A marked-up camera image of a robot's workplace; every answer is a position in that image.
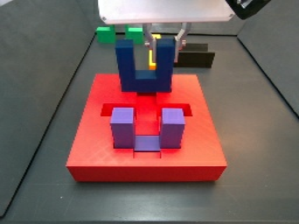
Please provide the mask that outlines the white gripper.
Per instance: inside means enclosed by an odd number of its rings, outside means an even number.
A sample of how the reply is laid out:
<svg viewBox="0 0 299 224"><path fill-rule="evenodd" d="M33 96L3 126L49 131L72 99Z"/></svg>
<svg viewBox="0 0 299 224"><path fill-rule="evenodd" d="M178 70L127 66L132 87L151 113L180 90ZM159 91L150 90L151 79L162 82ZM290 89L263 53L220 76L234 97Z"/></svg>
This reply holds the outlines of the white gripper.
<svg viewBox="0 0 299 224"><path fill-rule="evenodd" d="M108 25L143 24L144 45L152 51L152 62L156 62L156 38L151 23L182 23L174 37L174 61L178 61L191 23L226 22L235 15L226 0L97 0L97 10Z"/></svg>

